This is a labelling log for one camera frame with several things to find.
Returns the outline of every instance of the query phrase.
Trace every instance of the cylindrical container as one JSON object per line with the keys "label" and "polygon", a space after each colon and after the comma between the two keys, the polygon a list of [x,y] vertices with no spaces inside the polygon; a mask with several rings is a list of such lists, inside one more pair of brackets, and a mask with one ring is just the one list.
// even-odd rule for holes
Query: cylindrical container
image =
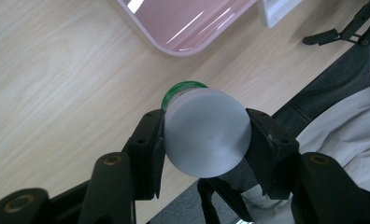
{"label": "cylindrical container", "polygon": [[162,109],[167,157],[187,175],[223,175],[241,162],[249,148],[249,115],[221,91],[199,82],[179,83],[164,97]]}

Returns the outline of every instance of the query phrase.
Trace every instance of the pink plastic container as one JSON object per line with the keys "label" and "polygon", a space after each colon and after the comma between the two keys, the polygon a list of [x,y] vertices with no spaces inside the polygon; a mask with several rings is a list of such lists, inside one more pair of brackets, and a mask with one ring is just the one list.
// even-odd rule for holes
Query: pink plastic container
{"label": "pink plastic container", "polygon": [[188,56],[204,49],[256,0],[118,0],[161,51]]}

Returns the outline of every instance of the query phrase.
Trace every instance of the light wood surface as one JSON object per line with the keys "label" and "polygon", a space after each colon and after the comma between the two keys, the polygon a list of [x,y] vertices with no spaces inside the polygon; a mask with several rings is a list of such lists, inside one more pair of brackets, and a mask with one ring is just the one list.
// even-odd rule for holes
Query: light wood surface
{"label": "light wood surface", "polygon": [[[0,199],[33,187],[53,197],[90,178],[183,80],[273,114],[351,47],[302,38],[343,29],[367,2],[304,0],[273,29],[254,6],[207,49],[179,58],[155,49],[115,0],[0,0]],[[166,160],[161,199],[137,202],[138,223],[194,181]]]}

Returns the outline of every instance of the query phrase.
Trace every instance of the green ring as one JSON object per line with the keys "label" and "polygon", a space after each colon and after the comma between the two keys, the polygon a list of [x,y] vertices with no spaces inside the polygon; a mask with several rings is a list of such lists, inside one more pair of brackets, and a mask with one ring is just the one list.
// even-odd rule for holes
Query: green ring
{"label": "green ring", "polygon": [[170,101],[177,96],[177,94],[183,92],[184,90],[188,89],[198,89],[198,88],[208,88],[205,84],[198,82],[198,81],[183,81],[179,82],[177,85],[173,86],[168,92],[165,94],[162,100],[161,109],[166,111],[167,107],[170,105]]}

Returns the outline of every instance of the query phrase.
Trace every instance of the white cloth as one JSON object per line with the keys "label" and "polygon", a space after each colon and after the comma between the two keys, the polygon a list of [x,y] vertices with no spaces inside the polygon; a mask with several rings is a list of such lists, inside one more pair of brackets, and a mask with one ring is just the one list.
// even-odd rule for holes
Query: white cloth
{"label": "white cloth", "polygon": [[[336,159],[353,181],[370,191],[370,88],[338,102],[296,138],[300,153],[320,152]],[[291,199],[270,200],[258,185],[242,193],[256,224],[294,223]]]}

